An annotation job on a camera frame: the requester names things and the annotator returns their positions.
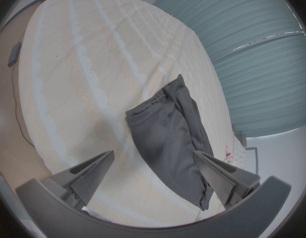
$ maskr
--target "dark gray pants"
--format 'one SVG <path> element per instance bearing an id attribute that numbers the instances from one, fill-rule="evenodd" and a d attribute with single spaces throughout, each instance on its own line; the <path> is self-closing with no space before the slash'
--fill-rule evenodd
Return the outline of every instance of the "dark gray pants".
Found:
<path id="1" fill-rule="evenodd" d="M 213 190 L 192 155 L 213 152 L 182 75 L 126 114 L 133 141 L 153 172 L 176 194 L 208 209 Z"/>

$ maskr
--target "teal curtain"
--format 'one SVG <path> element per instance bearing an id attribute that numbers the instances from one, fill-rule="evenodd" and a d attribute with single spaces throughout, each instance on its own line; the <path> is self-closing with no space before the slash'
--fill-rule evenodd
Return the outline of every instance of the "teal curtain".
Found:
<path id="1" fill-rule="evenodd" d="M 306 36 L 283 0 L 157 0 L 198 35 L 247 137 L 306 125 Z"/>

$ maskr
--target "bed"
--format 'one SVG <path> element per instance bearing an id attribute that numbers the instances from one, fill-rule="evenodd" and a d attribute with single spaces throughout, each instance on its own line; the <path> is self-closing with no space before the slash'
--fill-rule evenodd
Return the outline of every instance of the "bed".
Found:
<path id="1" fill-rule="evenodd" d="M 139 0 L 47 0 L 28 23 L 19 64 L 24 120 L 52 174 L 99 153 L 115 161 L 88 204 L 136 227 L 169 227 L 224 211 L 214 193 L 201 211 L 166 187 L 139 155 L 125 112 L 178 74 L 196 101 L 214 156 L 236 137 L 214 67 L 179 20 Z"/>

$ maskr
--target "wooden floor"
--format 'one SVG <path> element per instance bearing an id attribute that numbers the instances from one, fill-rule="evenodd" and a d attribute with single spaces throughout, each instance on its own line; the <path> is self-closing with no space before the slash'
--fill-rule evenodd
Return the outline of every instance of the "wooden floor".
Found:
<path id="1" fill-rule="evenodd" d="M 51 175 L 43 160 L 23 137 L 30 142 L 19 101 L 19 62 L 9 68 L 7 63 L 12 47 L 20 40 L 35 4 L 14 18 L 0 33 L 0 172 L 14 190 L 32 178 L 44 180 Z M 16 103 L 13 97 L 12 81 Z"/>

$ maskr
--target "power cord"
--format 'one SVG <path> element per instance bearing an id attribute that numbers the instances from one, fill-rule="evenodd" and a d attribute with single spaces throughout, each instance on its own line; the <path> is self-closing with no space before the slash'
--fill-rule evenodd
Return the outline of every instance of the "power cord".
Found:
<path id="1" fill-rule="evenodd" d="M 18 42 L 20 42 L 20 39 L 21 39 L 21 37 L 22 37 L 22 35 L 23 35 L 24 33 L 25 33 L 25 30 L 24 30 L 24 32 L 21 34 L 21 36 L 20 36 Z M 21 131 L 22 136 L 24 137 L 24 139 L 25 139 L 30 145 L 32 145 L 32 147 L 35 148 L 35 146 L 34 146 L 30 141 L 28 141 L 28 140 L 26 139 L 26 137 L 24 136 L 23 131 L 22 131 L 22 129 L 21 129 L 20 122 L 19 122 L 19 120 L 18 120 L 18 116 L 17 116 L 17 112 L 16 112 L 16 111 L 17 111 L 17 102 L 16 102 L 16 98 L 15 98 L 14 83 L 13 83 L 13 71 L 14 71 L 14 66 L 15 66 L 15 64 L 14 64 L 13 67 L 12 67 L 11 81 L 12 81 L 13 97 L 14 97 L 14 101 L 15 101 L 15 117 L 16 117 L 16 121 L 18 122 L 20 131 Z"/>

